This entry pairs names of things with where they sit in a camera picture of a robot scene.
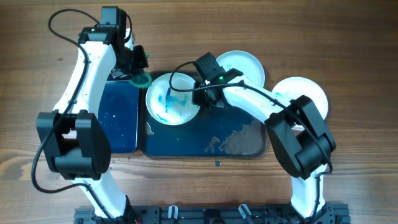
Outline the green yellow sponge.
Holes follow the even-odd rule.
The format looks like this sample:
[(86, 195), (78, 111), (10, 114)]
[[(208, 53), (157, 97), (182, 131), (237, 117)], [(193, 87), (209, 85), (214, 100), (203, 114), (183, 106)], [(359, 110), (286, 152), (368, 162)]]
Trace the green yellow sponge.
[(136, 88), (146, 89), (152, 85), (152, 76), (147, 71), (141, 71), (134, 74), (129, 79), (129, 83)]

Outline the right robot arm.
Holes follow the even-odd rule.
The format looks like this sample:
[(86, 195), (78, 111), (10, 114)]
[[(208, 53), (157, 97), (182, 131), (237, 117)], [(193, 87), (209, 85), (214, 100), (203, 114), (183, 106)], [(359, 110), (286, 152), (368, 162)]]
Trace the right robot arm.
[(322, 88), (307, 78), (291, 77), (269, 91), (237, 69), (198, 76), (193, 94), (201, 104), (224, 100), (264, 123), (275, 157), (292, 178), (292, 207), (314, 221), (325, 205), (323, 177), (333, 170), (330, 157), (336, 149), (325, 122), (328, 102)]

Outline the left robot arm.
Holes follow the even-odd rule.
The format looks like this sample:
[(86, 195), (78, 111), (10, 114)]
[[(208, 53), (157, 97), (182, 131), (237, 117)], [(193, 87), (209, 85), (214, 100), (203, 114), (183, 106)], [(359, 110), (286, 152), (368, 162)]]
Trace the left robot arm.
[(76, 42), (78, 60), (62, 97), (51, 112), (41, 112), (36, 128), (41, 145), (34, 157), (31, 179), (36, 179), (37, 162), (45, 155), (49, 169), (81, 188), (93, 204), (89, 220), (96, 223), (140, 223), (128, 196), (122, 193), (109, 171), (111, 145), (98, 121), (100, 101), (113, 70), (141, 75), (147, 67), (142, 46), (134, 46), (132, 29), (121, 25), (96, 25), (82, 30)]

